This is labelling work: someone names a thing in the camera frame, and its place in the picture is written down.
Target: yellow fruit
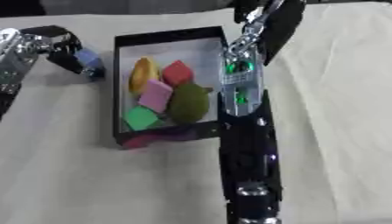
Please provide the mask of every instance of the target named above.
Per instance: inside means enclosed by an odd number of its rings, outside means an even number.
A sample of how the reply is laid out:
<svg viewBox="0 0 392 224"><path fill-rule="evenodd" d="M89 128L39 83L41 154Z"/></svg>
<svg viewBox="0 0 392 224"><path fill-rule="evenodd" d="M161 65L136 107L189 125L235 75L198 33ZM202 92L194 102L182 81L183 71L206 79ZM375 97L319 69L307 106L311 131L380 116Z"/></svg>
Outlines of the yellow fruit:
<svg viewBox="0 0 392 224"><path fill-rule="evenodd" d="M129 77L129 91L140 95L144 91L147 80L159 79L159 69L152 58L142 57L135 63L135 67Z"/></svg>

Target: black tray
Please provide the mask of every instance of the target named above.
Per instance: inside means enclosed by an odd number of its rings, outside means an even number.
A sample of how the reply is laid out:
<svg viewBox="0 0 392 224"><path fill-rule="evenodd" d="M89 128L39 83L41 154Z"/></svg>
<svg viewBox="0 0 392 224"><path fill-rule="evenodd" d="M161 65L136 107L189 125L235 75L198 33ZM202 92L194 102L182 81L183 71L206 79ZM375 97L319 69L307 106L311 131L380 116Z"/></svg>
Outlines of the black tray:
<svg viewBox="0 0 392 224"><path fill-rule="evenodd" d="M144 147L156 140L189 141L217 137L217 93L220 90L221 50L225 46L227 42L219 26L115 37L113 135L117 143L128 149ZM134 102L129 98L126 76L135 62L146 55L152 56L161 67L174 60L183 60L193 69L196 83L213 88L209 95L210 111L203 120L140 131L128 127L122 114Z"/></svg>

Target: green fruit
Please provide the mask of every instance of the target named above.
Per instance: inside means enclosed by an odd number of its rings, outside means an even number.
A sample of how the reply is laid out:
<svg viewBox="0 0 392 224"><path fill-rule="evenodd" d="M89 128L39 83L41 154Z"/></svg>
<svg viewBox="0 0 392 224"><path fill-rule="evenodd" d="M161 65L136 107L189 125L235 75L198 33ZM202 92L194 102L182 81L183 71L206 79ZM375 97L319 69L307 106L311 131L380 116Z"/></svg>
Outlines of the green fruit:
<svg viewBox="0 0 392 224"><path fill-rule="evenodd" d="M208 112L208 93L194 83L181 84L174 89L168 115L175 123L195 123Z"/></svg>

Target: red cube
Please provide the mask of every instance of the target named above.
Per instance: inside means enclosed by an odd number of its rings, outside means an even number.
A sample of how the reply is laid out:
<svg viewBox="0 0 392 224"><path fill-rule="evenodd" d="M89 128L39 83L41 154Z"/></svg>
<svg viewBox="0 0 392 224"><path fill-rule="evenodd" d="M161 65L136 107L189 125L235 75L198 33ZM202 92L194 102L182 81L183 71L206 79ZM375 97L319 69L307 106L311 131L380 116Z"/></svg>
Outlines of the red cube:
<svg viewBox="0 0 392 224"><path fill-rule="evenodd" d="M164 82L175 88L179 84L193 80L193 71L181 60L174 61L162 72Z"/></svg>

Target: table surface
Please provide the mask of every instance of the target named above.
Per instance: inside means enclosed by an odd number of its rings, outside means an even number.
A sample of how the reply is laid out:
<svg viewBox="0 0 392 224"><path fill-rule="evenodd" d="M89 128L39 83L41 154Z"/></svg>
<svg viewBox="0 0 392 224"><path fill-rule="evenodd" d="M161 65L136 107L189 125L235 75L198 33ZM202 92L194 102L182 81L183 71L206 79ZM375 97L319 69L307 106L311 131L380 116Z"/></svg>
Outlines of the table surface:
<svg viewBox="0 0 392 224"><path fill-rule="evenodd" d="M392 8L308 6L266 68L285 224L392 222ZM217 139L118 150L111 137L116 35L222 25L231 10L158 16L2 18L60 25L99 52L105 81L41 60L0 124L0 223L225 223Z"/></svg>

